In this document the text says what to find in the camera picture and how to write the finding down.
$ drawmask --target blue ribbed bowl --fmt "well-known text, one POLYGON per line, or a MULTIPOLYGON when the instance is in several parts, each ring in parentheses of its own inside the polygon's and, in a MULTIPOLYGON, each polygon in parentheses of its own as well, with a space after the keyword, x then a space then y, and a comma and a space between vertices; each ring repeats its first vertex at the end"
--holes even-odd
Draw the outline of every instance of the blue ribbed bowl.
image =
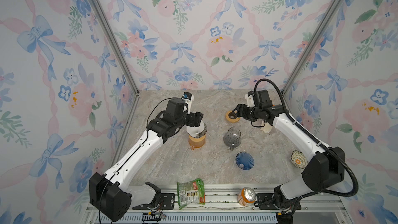
POLYGON ((247 152, 240 152, 235 158, 236 165, 244 170, 250 170, 254 166, 253 157, 247 152))

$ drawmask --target roll of tape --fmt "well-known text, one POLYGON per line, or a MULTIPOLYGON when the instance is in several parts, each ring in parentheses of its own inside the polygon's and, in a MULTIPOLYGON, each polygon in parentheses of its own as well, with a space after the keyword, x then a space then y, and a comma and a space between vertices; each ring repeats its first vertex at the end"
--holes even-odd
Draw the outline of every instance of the roll of tape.
POLYGON ((225 118, 226 118, 226 120, 228 120, 231 123, 236 123, 240 120, 240 118, 237 118, 236 115, 232 111, 226 112, 225 118))

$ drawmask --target robotic arm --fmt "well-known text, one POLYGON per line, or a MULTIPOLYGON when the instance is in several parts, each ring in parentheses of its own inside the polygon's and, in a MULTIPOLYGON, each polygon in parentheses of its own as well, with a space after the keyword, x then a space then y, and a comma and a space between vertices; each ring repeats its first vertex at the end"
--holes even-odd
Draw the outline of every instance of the robotic arm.
POLYGON ((122 159, 103 175, 95 173, 90 178, 90 203, 112 221, 118 221, 130 207, 145 204, 155 208, 160 204, 160 188, 152 183, 134 187, 129 184, 147 159, 184 125, 193 132, 203 131, 203 114, 190 112, 193 98, 188 92, 181 99, 171 98, 166 110, 149 122, 147 130, 122 159))
POLYGON ((236 117, 243 117, 251 122, 262 119, 269 125, 276 127, 298 147, 309 161, 299 177, 276 187, 272 200, 260 204, 274 204, 279 209, 286 209, 292 205, 296 207, 302 198, 318 192, 327 192, 342 197, 351 197, 358 192, 356 177, 344 162, 344 151, 339 147, 329 147, 328 144, 317 139, 301 126, 286 109, 283 97, 272 81, 268 79, 259 80, 254 92, 248 92, 245 98, 247 105, 238 104, 232 111, 236 117), (270 82, 275 87, 282 105, 273 106, 267 90, 256 91, 257 85, 261 81, 270 82), (348 172, 353 182, 351 192, 340 193, 327 190, 328 187, 344 180, 344 170, 348 172))

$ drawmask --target soda can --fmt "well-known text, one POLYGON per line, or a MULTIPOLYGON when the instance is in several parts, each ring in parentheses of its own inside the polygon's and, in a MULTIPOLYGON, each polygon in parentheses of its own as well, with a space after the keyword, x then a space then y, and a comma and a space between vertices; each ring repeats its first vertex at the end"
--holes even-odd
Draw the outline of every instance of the soda can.
POLYGON ((242 206, 249 206, 256 200, 256 192, 254 189, 244 187, 238 195, 238 201, 242 206))

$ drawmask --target mounting plate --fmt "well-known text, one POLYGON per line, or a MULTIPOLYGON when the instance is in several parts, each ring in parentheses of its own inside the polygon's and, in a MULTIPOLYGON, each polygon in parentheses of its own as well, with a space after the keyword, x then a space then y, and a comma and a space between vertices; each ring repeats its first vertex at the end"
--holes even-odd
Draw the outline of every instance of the mounting plate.
MULTIPOLYGON (((265 193, 259 193, 256 194, 257 196, 257 201, 261 202, 266 202, 272 199, 273 194, 265 194, 265 193)), ((275 210, 277 209, 273 204, 262 204, 259 206, 260 210, 275 210)), ((301 205, 298 203, 298 206, 296 210, 301 210, 301 205)))
MULTIPOLYGON (((174 193, 161 193, 160 201, 163 201, 163 207, 160 207, 160 210, 173 210, 174 209, 174 197, 176 194, 174 193)), ((151 210, 147 207, 147 205, 139 205, 137 207, 131 208, 132 210, 151 210)))

